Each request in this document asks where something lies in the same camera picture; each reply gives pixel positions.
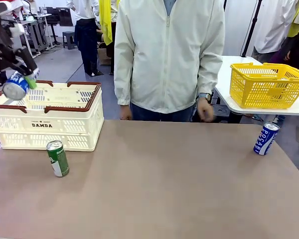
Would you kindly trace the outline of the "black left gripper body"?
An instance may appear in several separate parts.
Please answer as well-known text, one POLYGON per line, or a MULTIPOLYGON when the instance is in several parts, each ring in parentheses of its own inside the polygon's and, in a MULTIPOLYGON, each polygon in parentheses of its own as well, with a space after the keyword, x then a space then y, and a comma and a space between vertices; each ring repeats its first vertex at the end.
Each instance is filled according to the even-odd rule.
POLYGON ((16 22, 0 17, 0 72, 17 63, 14 50, 12 31, 16 22))

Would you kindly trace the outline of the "person's right hand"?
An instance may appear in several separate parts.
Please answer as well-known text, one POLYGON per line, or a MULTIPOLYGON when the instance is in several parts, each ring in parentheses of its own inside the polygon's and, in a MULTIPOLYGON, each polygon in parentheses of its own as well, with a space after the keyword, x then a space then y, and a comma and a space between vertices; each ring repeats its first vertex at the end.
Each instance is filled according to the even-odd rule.
POLYGON ((131 110, 129 108, 128 109, 125 109, 125 108, 121 109, 120 119, 121 120, 132 120, 133 116, 132 116, 131 110))

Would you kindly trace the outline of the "person's left hand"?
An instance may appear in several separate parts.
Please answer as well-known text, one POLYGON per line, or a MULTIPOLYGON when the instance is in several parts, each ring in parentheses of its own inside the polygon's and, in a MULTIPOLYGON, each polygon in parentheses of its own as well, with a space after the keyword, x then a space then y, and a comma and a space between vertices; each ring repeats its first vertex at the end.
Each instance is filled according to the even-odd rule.
POLYGON ((214 120, 214 109, 205 98, 198 99, 197 112, 203 122, 212 122, 214 120))

